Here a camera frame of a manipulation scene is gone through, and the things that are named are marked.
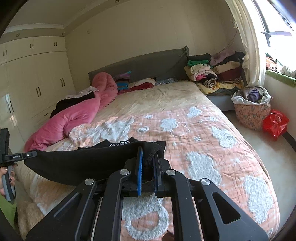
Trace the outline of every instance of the green window ledge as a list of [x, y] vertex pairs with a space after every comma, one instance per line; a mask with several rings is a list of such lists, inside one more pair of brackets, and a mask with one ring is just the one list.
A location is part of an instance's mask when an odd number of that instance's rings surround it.
[[286, 85], [289, 85], [291, 87], [294, 87], [296, 88], [296, 79], [292, 78], [292, 77], [289, 77], [289, 76], [286, 76], [286, 75], [283, 75], [283, 74], [280, 74], [280, 73], [277, 73], [277, 72], [274, 72], [274, 71], [270, 71], [270, 70], [266, 70], [266, 75], [286, 84]]

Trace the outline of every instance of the red plastic bag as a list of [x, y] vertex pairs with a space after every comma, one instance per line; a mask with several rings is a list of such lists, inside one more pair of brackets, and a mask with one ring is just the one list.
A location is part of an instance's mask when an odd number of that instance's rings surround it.
[[287, 131], [289, 121], [282, 112], [271, 110], [270, 115], [263, 120], [262, 129], [272, 134], [276, 141], [280, 135]]

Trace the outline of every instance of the cabinet handle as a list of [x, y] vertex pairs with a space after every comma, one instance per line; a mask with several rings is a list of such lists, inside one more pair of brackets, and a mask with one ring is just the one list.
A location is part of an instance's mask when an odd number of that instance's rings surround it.
[[8, 104], [8, 102], [7, 102], [7, 106], [8, 106], [8, 109], [9, 109], [9, 113], [11, 114], [11, 111], [10, 111], [10, 108], [9, 108], [9, 104]]
[[11, 105], [12, 112], [14, 112], [14, 110], [13, 110], [13, 106], [12, 106], [12, 103], [11, 103], [11, 101], [10, 101], [10, 105]]

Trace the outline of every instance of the ceiling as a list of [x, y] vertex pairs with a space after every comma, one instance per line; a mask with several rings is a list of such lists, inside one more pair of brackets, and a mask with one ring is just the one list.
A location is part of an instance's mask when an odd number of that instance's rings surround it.
[[8, 27], [47, 23], [68, 26], [75, 19], [106, 0], [29, 0]]

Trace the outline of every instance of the window frame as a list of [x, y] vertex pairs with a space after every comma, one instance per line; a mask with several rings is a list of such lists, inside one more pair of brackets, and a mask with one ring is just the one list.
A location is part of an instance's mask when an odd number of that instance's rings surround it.
[[[270, 47], [270, 36], [276, 36], [276, 35], [280, 35], [280, 36], [291, 36], [292, 37], [292, 34], [291, 32], [287, 32], [287, 31], [269, 31], [269, 28], [268, 28], [268, 25], [267, 25], [267, 22], [265, 20], [265, 17], [257, 3], [257, 0], [252, 0], [253, 4], [255, 5], [255, 8], [257, 9], [257, 12], [259, 14], [259, 17], [261, 19], [261, 22], [262, 22], [262, 25], [263, 25], [263, 28], [264, 28], [264, 32], [261, 32], [265, 35], [266, 37], [266, 42], [267, 42], [267, 45], [268, 47]], [[290, 26], [290, 24], [287, 22], [287, 20], [284, 18], [284, 16], [276, 9], [275, 5], [272, 4], [270, 1], [268, 1], [273, 7], [274, 9], [278, 12], [278, 14], [281, 16], [281, 18], [283, 19], [283, 21], [285, 22], [285, 24], [291, 29], [292, 27]]]

